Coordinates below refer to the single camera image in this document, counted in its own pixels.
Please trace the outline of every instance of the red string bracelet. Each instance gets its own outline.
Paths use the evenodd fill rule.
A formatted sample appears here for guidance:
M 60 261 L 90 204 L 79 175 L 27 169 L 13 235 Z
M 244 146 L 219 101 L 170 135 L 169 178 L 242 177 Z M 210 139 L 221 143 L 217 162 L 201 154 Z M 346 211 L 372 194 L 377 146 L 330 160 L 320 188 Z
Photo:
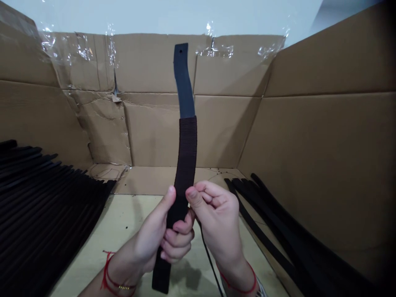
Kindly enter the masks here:
M 105 252 L 105 253 L 107 254 L 107 260 L 106 260 L 106 264 L 104 265 L 103 280 L 102 280 L 102 285 L 100 286 L 100 289 L 101 289 L 101 290 L 102 290 L 102 289 L 104 289 L 104 290 L 107 289 L 107 290 L 109 290 L 110 293 L 112 293 L 113 295 L 115 295 L 115 296 L 117 296 L 117 297 L 121 297 L 120 295 L 117 294 L 116 291 L 114 291 L 112 288 L 109 287 L 109 285 L 108 285 L 108 283 L 107 283 L 107 278 L 108 278 L 108 280 L 110 281 L 110 283 L 111 283 L 114 287 L 116 287 L 116 288 L 119 288 L 119 289 L 122 289 L 122 290 L 131 290 L 131 289 L 136 288 L 136 286 L 124 286 L 124 285 L 117 284 L 116 282 L 114 282 L 114 281 L 110 278 L 110 276 L 109 276 L 109 274 L 108 274 L 108 265 L 109 265 L 109 263 L 110 263 L 111 258 L 113 257 L 113 256 L 110 256 L 110 255 L 111 255 L 111 254 L 115 254 L 115 253 L 114 253 L 114 252 L 107 252 L 107 251 L 105 251 L 105 250 L 104 250 L 103 252 Z
M 257 278 L 256 278 L 255 271 L 253 270 L 253 268 L 251 267 L 251 265 L 249 264 L 249 262 L 248 262 L 247 264 L 249 265 L 250 269 L 252 270 L 253 276 L 254 276 L 254 278 L 255 278 L 255 283 L 253 284 L 253 287 L 252 287 L 249 291 L 241 291 L 241 290 L 239 290 L 239 289 L 237 289 L 237 288 L 231 286 L 231 284 L 227 281 L 227 279 L 224 277 L 224 275 L 223 275 L 222 272 L 220 271 L 219 267 L 217 266 L 217 263 L 216 263 L 216 266 L 217 266 L 217 269 L 219 269 L 220 276 L 224 279 L 225 283 L 227 284 L 227 287 L 229 287 L 229 288 L 231 288 L 231 289 L 233 289 L 233 290 L 235 290 L 235 291 L 237 291 L 237 292 L 239 292 L 239 293 L 241 293 L 241 294 L 250 294 L 250 293 L 253 292 L 253 291 L 255 290 L 255 288 L 256 288 Z

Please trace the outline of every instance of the stack of black straps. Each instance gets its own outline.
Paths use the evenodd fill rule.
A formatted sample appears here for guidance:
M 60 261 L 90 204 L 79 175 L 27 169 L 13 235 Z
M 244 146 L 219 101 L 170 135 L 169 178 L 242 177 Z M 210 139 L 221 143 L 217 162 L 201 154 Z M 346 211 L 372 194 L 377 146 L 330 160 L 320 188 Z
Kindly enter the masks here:
M 46 296 L 91 234 L 114 180 L 0 143 L 0 292 Z
M 305 297 L 376 296 L 379 291 L 358 271 L 339 258 L 300 225 L 272 196 L 254 173 L 251 180 L 225 179 L 239 201 L 239 211 L 251 230 L 289 274 Z M 263 218 L 289 256 L 274 246 L 251 218 L 237 191 Z

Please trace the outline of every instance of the white wall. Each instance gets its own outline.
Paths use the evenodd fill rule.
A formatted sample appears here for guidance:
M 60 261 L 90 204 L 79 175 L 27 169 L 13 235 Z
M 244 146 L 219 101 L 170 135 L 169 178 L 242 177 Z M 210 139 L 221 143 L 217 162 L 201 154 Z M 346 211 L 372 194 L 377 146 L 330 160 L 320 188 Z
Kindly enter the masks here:
M 322 0 L 2 0 L 52 31 L 305 37 Z
M 379 2 L 381 0 L 323 0 L 307 37 Z

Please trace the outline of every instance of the finger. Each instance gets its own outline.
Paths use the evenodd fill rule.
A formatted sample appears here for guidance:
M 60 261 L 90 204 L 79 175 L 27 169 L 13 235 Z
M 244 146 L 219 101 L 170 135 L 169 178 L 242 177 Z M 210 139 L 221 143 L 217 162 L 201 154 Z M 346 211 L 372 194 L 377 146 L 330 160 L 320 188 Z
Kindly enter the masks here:
M 201 194 L 192 186 L 186 190 L 186 198 L 190 203 L 190 207 L 195 212 L 196 216 L 201 222 L 205 220 L 211 220 L 212 210 L 206 204 L 205 200 L 202 198 Z
M 173 247 L 166 240 L 162 240 L 161 247 L 169 258 L 181 259 L 191 250 L 191 243 L 180 248 Z
M 195 232 L 194 230 L 191 230 L 188 234 L 180 234 L 176 233 L 172 229 L 167 229 L 164 235 L 165 241 L 167 241 L 171 246 L 174 248 L 182 248 L 187 245 L 194 239 L 195 237 Z
M 206 192 L 199 192 L 199 193 L 201 194 L 201 196 L 205 200 L 205 202 L 207 204 L 213 206 L 215 209 L 227 201 L 226 195 L 212 197 L 211 195 L 209 195 Z
M 152 211 L 156 215 L 165 215 L 167 214 L 170 207 L 173 205 L 176 200 L 176 190 L 174 186 L 170 186 L 168 188 L 167 193 L 162 197 L 161 201 L 157 204 L 155 209 Z
M 204 191 L 199 192 L 199 193 L 201 194 L 202 198 L 205 200 L 205 202 L 206 202 L 207 204 L 209 204 L 209 203 L 212 202 L 213 197 L 212 197 L 211 195 L 209 195 L 208 193 L 206 193 L 206 192 L 204 192 Z
M 173 259 L 169 255 L 167 255 L 164 251 L 161 252 L 161 259 L 164 259 L 166 262 L 170 264 L 175 264 L 179 262 L 181 259 Z
M 190 208 L 189 211 L 187 212 L 184 221 L 179 220 L 173 224 L 173 230 L 181 234 L 188 234 L 193 228 L 194 221 L 195 221 L 195 213 Z
M 199 181 L 194 186 L 198 192 L 206 192 L 212 197 L 226 195 L 229 193 L 226 189 L 209 181 Z

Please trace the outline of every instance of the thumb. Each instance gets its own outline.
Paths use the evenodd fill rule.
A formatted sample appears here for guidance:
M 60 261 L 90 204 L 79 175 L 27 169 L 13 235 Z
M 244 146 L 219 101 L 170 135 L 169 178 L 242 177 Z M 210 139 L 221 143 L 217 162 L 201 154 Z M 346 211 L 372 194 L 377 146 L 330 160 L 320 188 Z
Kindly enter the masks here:
M 168 192 L 162 197 L 161 201 L 155 207 L 154 211 L 157 215 L 165 215 L 167 214 L 170 207 L 173 205 L 176 200 L 176 190 L 174 186 L 170 186 L 168 188 Z
M 195 212 L 198 219 L 202 222 L 209 216 L 209 206 L 202 198 L 201 194 L 193 186 L 186 190 L 186 198 L 190 203 L 190 207 Z

